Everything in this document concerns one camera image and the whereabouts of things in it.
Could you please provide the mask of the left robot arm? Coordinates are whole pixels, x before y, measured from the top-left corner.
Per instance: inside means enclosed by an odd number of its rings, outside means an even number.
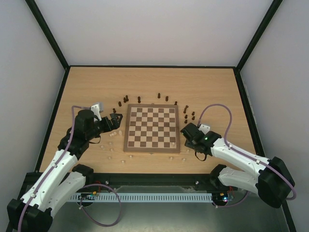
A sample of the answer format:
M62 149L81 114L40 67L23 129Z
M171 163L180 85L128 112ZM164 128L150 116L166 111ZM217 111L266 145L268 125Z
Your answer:
M54 217L77 191L105 187L92 181L94 170L79 164L91 141L118 129L122 114L102 117L101 107L78 107L71 113L71 127L60 140L55 154L37 181L19 199L7 205L9 223L18 232L47 232Z

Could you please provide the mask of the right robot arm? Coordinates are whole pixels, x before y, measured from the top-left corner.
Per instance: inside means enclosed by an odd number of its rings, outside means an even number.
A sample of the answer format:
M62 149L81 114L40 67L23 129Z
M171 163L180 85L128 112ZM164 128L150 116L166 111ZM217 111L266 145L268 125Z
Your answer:
M219 158L238 168L217 165L210 174L215 189L224 186L244 189L258 195L267 205L280 208L295 186L285 163L277 157L268 159L243 150L205 125L189 123L181 134L186 138L185 146L195 154Z

